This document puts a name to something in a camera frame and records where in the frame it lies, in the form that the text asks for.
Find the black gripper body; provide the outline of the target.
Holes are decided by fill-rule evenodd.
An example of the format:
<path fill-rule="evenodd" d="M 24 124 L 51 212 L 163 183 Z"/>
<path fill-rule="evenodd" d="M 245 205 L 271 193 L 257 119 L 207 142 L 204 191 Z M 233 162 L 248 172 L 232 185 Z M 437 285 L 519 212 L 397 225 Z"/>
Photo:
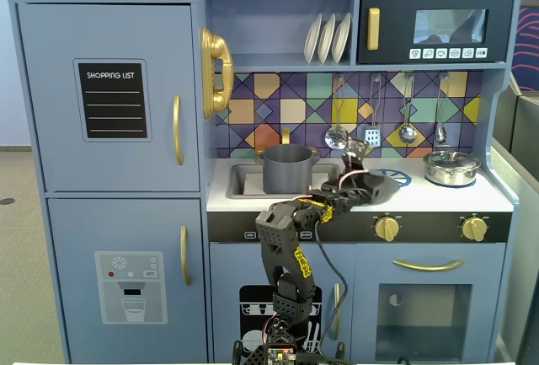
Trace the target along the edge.
<path fill-rule="evenodd" d="M 353 207 L 371 201 L 371 193 L 362 185 L 358 176 L 350 176 L 342 182 L 340 188 L 337 180 L 328 180 L 322 184 L 321 190 L 329 193 L 326 202 L 332 206 L 334 213 L 347 213 Z"/>

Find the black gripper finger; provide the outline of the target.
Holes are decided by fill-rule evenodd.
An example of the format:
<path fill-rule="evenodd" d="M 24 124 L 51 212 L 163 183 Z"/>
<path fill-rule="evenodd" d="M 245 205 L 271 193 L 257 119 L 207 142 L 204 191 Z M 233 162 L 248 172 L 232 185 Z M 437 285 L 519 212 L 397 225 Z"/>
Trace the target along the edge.
<path fill-rule="evenodd" d="M 386 177 L 379 174 L 358 174 L 357 185 L 366 191 L 375 191 L 384 185 Z"/>
<path fill-rule="evenodd" d="M 362 189 L 361 193 L 361 202 L 362 206 L 375 206 L 383 204 L 389 201 L 392 198 L 392 191 L 375 189 L 368 190 Z"/>

